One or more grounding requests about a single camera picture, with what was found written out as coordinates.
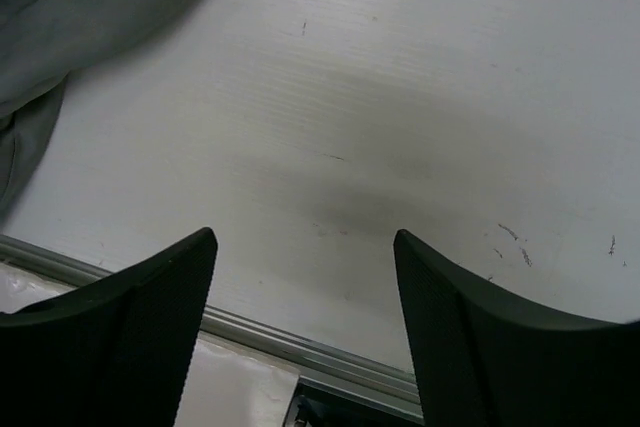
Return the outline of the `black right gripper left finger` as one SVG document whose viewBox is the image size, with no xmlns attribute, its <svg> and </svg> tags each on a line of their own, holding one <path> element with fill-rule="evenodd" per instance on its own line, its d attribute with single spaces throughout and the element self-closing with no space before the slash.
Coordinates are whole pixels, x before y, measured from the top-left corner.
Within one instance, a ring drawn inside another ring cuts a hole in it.
<svg viewBox="0 0 640 427">
<path fill-rule="evenodd" d="M 217 250 L 202 228 L 120 272 L 2 314 L 2 425 L 174 425 Z"/>
</svg>

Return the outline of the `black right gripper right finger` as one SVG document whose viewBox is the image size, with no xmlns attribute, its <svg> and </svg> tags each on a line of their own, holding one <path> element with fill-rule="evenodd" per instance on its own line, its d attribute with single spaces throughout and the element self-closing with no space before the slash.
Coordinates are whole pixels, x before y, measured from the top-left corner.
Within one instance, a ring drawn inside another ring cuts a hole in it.
<svg viewBox="0 0 640 427">
<path fill-rule="evenodd" d="M 412 233 L 393 242 L 429 426 L 635 426 L 639 325 L 562 312 L 450 261 Z"/>
</svg>

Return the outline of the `grey pleated skirt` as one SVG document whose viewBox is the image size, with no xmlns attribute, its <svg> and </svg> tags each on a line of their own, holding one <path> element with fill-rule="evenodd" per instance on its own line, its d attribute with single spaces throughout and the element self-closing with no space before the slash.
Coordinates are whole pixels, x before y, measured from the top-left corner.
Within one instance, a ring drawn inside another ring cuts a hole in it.
<svg viewBox="0 0 640 427">
<path fill-rule="evenodd" d="M 154 35 L 195 0 L 1 0 L 1 211 L 37 169 L 70 74 Z"/>
</svg>

